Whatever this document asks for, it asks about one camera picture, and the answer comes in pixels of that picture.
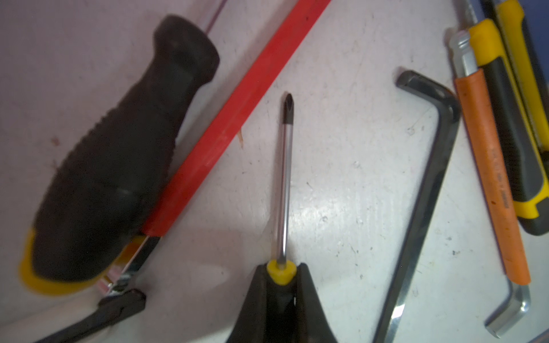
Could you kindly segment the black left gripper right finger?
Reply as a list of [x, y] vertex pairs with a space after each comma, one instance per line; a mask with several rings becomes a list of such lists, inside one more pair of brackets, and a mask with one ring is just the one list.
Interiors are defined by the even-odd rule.
[[317, 294], [309, 267], [297, 267], [295, 291], [295, 341], [336, 343]]

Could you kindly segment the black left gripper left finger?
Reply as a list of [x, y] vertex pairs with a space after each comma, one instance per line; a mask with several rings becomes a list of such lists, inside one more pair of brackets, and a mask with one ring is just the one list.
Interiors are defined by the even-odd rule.
[[274, 342], [275, 286], [267, 265], [256, 267], [227, 342]]

